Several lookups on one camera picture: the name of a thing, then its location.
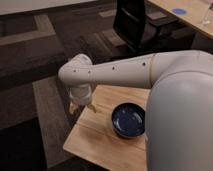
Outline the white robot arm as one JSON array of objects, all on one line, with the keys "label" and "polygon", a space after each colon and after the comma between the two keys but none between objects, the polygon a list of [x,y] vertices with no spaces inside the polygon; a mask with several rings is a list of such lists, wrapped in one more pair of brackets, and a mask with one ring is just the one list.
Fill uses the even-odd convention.
[{"label": "white robot arm", "polygon": [[213,171],[213,54],[160,52],[102,64],[78,54],[58,76],[78,105],[89,104],[93,84],[148,89],[148,171]]}]

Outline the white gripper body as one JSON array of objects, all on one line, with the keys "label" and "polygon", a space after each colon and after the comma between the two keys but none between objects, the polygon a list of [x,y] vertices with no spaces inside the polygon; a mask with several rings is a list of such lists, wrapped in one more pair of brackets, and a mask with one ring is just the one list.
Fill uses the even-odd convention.
[{"label": "white gripper body", "polygon": [[89,84],[71,87],[69,92],[70,100],[80,106],[88,105],[92,101],[92,89]]}]

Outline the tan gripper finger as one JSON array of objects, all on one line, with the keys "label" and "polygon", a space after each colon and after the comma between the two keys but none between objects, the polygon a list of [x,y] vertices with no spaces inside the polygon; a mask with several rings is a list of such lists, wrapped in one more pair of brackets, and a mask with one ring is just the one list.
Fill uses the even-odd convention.
[{"label": "tan gripper finger", "polygon": [[71,102],[69,105],[69,113],[73,115],[77,109],[78,109],[78,105]]},{"label": "tan gripper finger", "polygon": [[93,104],[88,104],[87,107],[91,109],[94,113],[97,112],[96,107]]}]

